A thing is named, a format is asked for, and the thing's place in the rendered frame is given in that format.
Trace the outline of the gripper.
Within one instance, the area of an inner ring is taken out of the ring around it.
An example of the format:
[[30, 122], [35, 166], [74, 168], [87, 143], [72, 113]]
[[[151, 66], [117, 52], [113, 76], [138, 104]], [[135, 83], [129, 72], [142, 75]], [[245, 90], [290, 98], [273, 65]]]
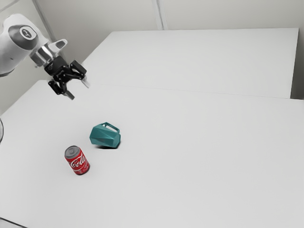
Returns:
[[52, 77], [48, 85], [57, 95], [74, 100], [74, 95], [67, 89], [67, 83], [72, 79], [80, 80], [86, 88], [90, 87], [86, 76], [87, 70], [76, 60], [68, 65], [61, 56], [58, 56], [50, 61], [44, 70]]

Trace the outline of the teal faceted mug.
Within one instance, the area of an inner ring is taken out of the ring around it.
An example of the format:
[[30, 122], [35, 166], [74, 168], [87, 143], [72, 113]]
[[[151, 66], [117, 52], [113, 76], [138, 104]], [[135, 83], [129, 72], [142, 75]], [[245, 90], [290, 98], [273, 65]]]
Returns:
[[120, 130], [108, 122], [101, 123], [92, 128], [89, 139], [93, 145], [117, 148], [121, 142]]

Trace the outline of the red soda can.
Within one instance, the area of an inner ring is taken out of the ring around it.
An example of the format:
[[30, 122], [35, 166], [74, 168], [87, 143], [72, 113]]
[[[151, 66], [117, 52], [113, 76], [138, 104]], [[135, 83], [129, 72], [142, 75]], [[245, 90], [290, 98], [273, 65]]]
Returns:
[[69, 146], [65, 150], [65, 159], [76, 175], [83, 175], [90, 169], [90, 164], [78, 146]]

